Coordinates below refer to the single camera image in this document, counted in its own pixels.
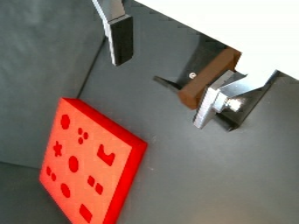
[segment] red board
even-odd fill
[[[87,103],[60,99],[40,181],[73,224],[112,224],[147,143]]]

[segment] star-shaped hole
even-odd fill
[[[53,145],[53,150],[55,150],[55,157],[60,157],[61,156],[61,145],[59,143],[59,141],[56,141],[56,144]]]

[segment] white surface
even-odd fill
[[[299,0],[136,0],[243,52],[238,71],[299,79]]]

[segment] screw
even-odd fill
[[[227,101],[227,107],[234,111],[239,112],[239,109],[242,107],[243,101],[239,99],[228,99]]]
[[[190,73],[190,78],[194,79],[196,77],[196,73]]]

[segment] brown wooden piece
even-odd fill
[[[178,95],[182,103],[190,108],[199,107],[204,88],[211,82],[223,75],[228,70],[235,71],[239,62],[240,52],[232,48],[227,48],[216,56],[212,62],[202,69],[198,76],[182,88]]]

